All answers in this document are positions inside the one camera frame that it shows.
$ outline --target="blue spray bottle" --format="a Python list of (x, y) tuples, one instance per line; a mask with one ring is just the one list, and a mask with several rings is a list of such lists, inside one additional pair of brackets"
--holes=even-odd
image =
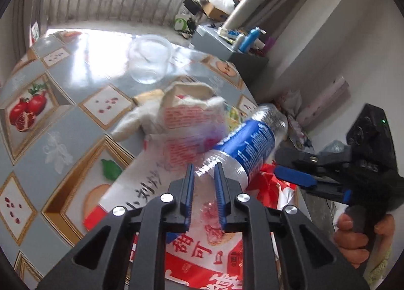
[(252, 29), (248, 34), (248, 36), (246, 37), (246, 39), (244, 39), (243, 43), (241, 44), (239, 48), (240, 52), (242, 53), (247, 52), (260, 34), (266, 34), (266, 32), (258, 27)]

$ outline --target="cardboard box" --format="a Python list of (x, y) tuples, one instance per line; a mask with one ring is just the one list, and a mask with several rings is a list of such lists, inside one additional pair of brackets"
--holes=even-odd
[(215, 6), (213, 6), (212, 3), (208, 3), (204, 6), (202, 6), (202, 8), (203, 8), (203, 11), (205, 12), (205, 14), (212, 20), (226, 21), (226, 19), (229, 17), (229, 15), (226, 14), (225, 12), (215, 8)]

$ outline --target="clear plastic bowl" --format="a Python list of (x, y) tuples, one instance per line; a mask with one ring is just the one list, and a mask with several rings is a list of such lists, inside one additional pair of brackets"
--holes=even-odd
[(167, 72), (173, 52), (165, 38), (147, 34), (134, 39), (129, 47), (129, 73), (142, 84), (153, 84)]

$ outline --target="patterned tablecloth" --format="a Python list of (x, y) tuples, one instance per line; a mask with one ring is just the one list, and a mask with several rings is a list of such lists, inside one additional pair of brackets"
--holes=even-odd
[(41, 38), (0, 91), (0, 246), (30, 289), (86, 233), (84, 217), (110, 187), (102, 159), (124, 169), (141, 152), (141, 131), (122, 143), (109, 136), (134, 96), (203, 81), (226, 99), (230, 120), (255, 107), (232, 64), (180, 46), (161, 81), (136, 82), (132, 40), (101, 31)]

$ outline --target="bottle label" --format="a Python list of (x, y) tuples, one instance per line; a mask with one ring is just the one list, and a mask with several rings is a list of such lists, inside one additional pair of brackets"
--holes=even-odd
[(213, 149), (236, 159), (251, 180), (274, 147), (275, 137), (272, 130), (261, 121), (247, 120)]

